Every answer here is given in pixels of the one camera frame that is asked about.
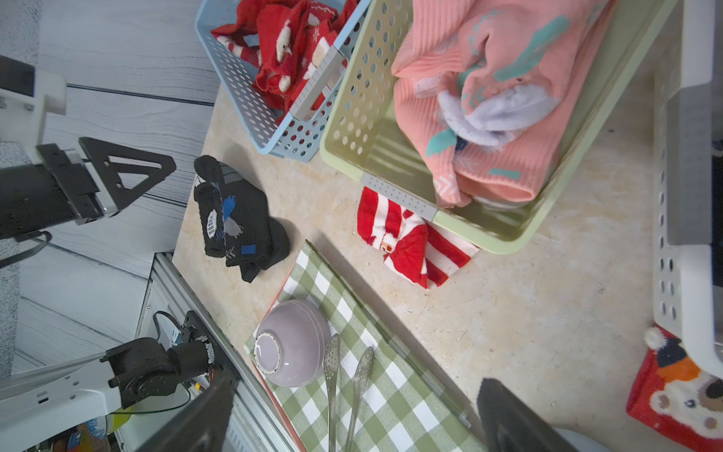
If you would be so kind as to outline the black sock with white label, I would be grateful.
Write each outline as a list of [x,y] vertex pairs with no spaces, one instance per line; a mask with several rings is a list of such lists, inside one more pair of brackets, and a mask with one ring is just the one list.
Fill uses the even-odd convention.
[[265,192],[213,156],[198,157],[194,169],[193,198],[205,254],[237,267],[248,284],[284,261],[290,240],[284,226],[269,215]]

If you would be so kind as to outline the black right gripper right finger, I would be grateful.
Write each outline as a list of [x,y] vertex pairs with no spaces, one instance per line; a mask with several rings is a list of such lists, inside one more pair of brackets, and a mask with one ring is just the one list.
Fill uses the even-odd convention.
[[575,451],[500,380],[483,379],[476,403],[489,451]]

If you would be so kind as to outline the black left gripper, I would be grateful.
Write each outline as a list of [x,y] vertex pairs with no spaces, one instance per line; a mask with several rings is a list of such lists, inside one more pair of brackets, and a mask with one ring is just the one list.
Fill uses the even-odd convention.
[[[116,211],[137,201],[176,171],[171,156],[81,137],[79,145]],[[103,218],[99,186],[86,163],[60,149],[39,150],[41,163],[2,169],[1,237],[20,237],[66,222]]]

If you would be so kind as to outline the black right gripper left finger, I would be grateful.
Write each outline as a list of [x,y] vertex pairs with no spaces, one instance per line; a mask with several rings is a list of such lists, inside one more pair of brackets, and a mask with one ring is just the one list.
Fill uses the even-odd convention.
[[221,451],[236,388],[236,378],[219,376],[137,451]]

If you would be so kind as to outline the red bear Christmas sock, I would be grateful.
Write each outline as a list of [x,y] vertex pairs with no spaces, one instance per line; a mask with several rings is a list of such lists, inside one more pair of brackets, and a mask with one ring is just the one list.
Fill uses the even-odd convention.
[[245,0],[236,21],[211,31],[236,57],[258,70],[252,88],[287,113],[359,3],[336,9],[318,1]]

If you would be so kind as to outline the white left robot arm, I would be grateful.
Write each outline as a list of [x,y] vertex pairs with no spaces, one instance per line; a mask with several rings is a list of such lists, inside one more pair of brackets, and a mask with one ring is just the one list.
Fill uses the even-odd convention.
[[[163,154],[92,137],[79,144],[79,157],[43,144],[36,148],[40,163],[2,169],[3,239],[41,238],[48,244],[51,227],[119,213],[176,169]],[[204,337],[170,348],[143,337],[48,382],[7,385],[1,390],[1,447],[25,451],[90,419],[169,396],[179,384],[208,373],[214,361]]]

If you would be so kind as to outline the pink sock with teal leaves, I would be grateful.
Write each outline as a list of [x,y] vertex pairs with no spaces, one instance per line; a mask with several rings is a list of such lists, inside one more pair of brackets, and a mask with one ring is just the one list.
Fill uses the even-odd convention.
[[510,209],[551,176],[612,1],[416,1],[395,116],[438,205]]

